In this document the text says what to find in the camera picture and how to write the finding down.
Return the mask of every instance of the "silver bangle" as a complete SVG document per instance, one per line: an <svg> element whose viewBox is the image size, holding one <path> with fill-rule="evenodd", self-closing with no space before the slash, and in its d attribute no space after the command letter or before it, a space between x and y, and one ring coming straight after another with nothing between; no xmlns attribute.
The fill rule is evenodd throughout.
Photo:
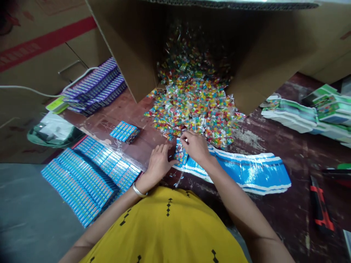
<svg viewBox="0 0 351 263"><path fill-rule="evenodd" d="M133 188L134 192L135 192L138 196L140 196L141 198L147 197L147 193L146 193L145 195L143 195L143 194L136 188L135 183L133 183L132 188Z"/></svg>

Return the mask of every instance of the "clear plastic wrap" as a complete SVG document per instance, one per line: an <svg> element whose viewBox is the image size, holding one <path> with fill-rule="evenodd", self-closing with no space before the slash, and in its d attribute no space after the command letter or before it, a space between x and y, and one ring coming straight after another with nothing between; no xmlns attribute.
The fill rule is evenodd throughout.
<svg viewBox="0 0 351 263"><path fill-rule="evenodd" d="M166 90L151 92L155 104L145 116L155 117L155 127L170 140L186 128L225 149L245 116L236 109L233 96L224 91L231 78L226 50L204 39L201 26L170 25L164 61L157 64Z"/></svg>
<svg viewBox="0 0 351 263"><path fill-rule="evenodd" d="M265 195L285 192L291 186L283 161L272 153L242 155L218 150L210 145L208 148L221 167L244 191ZM180 161L173 166L175 169L212 182L206 171L184 151L179 139L174 158Z"/></svg>

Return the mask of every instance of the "cardboard box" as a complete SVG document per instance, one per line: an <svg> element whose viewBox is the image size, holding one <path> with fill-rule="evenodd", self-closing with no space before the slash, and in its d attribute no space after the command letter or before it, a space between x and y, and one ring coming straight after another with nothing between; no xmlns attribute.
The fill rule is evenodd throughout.
<svg viewBox="0 0 351 263"><path fill-rule="evenodd" d="M166 18L170 13L219 31L237 54L227 94L250 114L337 35L351 6L323 3L298 11L241 11L177 7L140 0L86 0L136 102L159 80Z"/></svg>
<svg viewBox="0 0 351 263"><path fill-rule="evenodd" d="M351 24L319 50L299 71L323 83L331 84L351 74Z"/></svg>
<svg viewBox="0 0 351 263"><path fill-rule="evenodd" d="M56 95L111 56L84 0L9 2L0 28L1 85ZM55 151L27 140L49 99L24 89L0 89L1 162L42 163Z"/></svg>

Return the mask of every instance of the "wooden table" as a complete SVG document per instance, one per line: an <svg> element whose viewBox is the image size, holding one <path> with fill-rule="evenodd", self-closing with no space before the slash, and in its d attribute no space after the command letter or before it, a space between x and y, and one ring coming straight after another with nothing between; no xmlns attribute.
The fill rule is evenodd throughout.
<svg viewBox="0 0 351 263"><path fill-rule="evenodd" d="M300 101L322 83L302 74L295 74L278 89L285 98ZM86 118L71 111L62 116L87 135L123 155L133 164L146 170L149 156L165 137L153 128L152 118L144 117L153 102L149 98L136 104L130 92L125 91L109 107ZM141 128L138 138L131 144L118 143L110 132L120 122ZM249 194L296 262L349 262L342 229L351 231L351 191L321 176L320 170L340 163L351 163L351 149L321 135L300 134L278 122L265 119L261 110L253 112L235 132L236 140L229 152L258 154L271 152L282 158L292 186L282 194L260 196ZM317 178L324 190L329 212L336 226L331 236L321 235L315 228L310 203L310 176ZM227 226L232 226L228 214L213 184L188 173L172 169L164 185L192 190L216 211Z"/></svg>

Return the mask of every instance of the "colorful candy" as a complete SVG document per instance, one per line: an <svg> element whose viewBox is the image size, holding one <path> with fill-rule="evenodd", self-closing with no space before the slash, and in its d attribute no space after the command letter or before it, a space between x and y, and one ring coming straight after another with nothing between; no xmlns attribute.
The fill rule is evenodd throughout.
<svg viewBox="0 0 351 263"><path fill-rule="evenodd" d="M166 90L154 89L148 95L155 102L145 113L154 117L155 128L169 140L188 129L204 134L216 147L226 148L234 141L233 129L245 115L235 107L233 96L225 94L231 78L229 57L213 44L204 41L198 26L170 26L164 61L157 63ZM212 56L209 50L218 54Z"/></svg>

